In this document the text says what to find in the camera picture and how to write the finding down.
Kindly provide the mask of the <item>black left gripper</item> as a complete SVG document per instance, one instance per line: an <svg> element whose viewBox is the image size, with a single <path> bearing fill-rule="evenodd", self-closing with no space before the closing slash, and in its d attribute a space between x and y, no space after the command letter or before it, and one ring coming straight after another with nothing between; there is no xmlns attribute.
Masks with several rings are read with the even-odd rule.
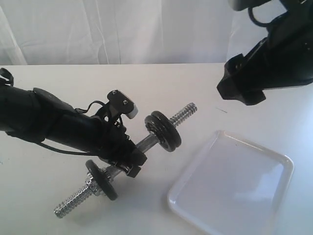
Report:
<svg viewBox="0 0 313 235"><path fill-rule="evenodd" d="M113 178L120 173L135 178L147 161L146 155L127 137L124 126L96 117L63 115L51 126L46 138L110 162Z"/></svg>

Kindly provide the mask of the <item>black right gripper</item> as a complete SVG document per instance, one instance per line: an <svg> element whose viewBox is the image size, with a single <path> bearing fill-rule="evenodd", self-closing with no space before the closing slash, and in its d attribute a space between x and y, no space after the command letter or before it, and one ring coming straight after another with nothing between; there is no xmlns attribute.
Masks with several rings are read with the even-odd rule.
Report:
<svg viewBox="0 0 313 235"><path fill-rule="evenodd" d="M238 100L246 106L266 99L263 90L308 85L313 82L313 2L282 0L285 12L268 23L260 22L254 9L250 20L268 34L246 55L231 58L217 90L224 100Z"/></svg>

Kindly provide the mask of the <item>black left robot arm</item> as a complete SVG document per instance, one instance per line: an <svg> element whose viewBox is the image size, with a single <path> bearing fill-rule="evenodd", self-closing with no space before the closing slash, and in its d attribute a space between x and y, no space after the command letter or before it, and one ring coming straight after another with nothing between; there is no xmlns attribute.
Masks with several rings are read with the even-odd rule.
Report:
<svg viewBox="0 0 313 235"><path fill-rule="evenodd" d="M100 109L88 116L86 109L74 108L46 90L16 88L13 75L1 68L0 129L43 148L48 148L45 140L69 147L51 151L96 156L134 178L147 158L126 134L122 115L134 118L137 107L119 90L109 92L107 99L97 101Z"/></svg>

